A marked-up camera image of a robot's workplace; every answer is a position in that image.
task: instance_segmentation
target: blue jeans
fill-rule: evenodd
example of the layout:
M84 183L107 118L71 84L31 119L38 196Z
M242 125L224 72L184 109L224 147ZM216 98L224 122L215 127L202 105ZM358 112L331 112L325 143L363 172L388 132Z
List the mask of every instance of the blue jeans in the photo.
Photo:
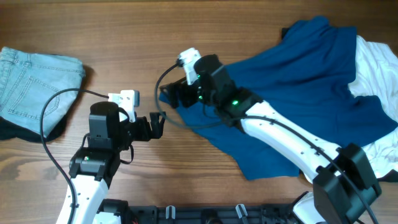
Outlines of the blue jeans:
M44 103L56 92L79 88L85 76L77 58L59 55L28 54L3 47L0 53L0 116L40 133L39 119ZM76 91L62 93L45 110L47 136L67 113Z

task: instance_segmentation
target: tabletop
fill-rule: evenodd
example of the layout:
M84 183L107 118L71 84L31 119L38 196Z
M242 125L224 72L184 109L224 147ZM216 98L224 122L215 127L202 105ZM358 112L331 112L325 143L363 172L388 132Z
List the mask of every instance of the tabletop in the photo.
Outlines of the tabletop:
M138 116L156 111L154 85L177 55L195 47L223 63L252 57L280 41L280 30L317 15L334 26L356 26L368 41L398 52L394 1L132 1L0 5L0 47L69 55L85 64L83 88L99 93L135 89ZM184 76L170 73L164 83ZM89 108L100 98L82 94L64 134L49 143L68 171L88 132ZM163 105L171 118L180 118ZM192 131L165 124L159 140L134 142L131 165L121 165L108 198L130 205L259 205L290 203L311 185L302 177L246 180L234 159ZM129 159L123 152L122 158ZM380 223L396 223L397 184L381 183L372 208ZM0 223L55 223L67 183L41 144L0 142ZM367 215L363 221L370 223Z

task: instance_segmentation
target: white cloth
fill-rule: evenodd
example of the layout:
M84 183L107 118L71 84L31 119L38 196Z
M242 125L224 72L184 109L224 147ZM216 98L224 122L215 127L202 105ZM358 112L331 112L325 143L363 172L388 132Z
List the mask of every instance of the white cloth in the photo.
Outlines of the white cloth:
M356 79L348 84L354 96L376 95L384 112L398 121L398 58L387 44L356 38ZM398 128L363 147L377 178L398 171Z

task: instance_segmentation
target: denim pocket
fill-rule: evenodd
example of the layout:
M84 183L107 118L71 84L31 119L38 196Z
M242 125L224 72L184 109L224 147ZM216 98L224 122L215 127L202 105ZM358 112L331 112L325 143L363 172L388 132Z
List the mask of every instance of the denim pocket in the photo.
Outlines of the denim pocket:
M10 107L8 113L23 116L30 119L40 119L40 114L47 99L59 90L34 77L29 77L21 95ZM56 96L47 106L44 116L54 112L60 102L60 96Z

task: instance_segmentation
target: navy blue shirt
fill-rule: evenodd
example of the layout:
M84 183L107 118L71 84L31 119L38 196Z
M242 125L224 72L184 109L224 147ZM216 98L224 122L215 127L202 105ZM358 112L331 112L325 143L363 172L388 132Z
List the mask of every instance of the navy blue shirt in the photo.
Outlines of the navy blue shirt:
M315 17L296 22L279 45L226 68L238 87L263 97L312 134L342 147L351 142L365 146L393 131L397 123L383 112L378 97L350 93L355 51L355 27L332 27L326 18ZM202 107L196 103L177 111L188 125L219 120L206 117ZM213 108L206 107L206 112L215 116ZM249 180L299 174L299 168L276 150L236 128L193 131L232 156Z

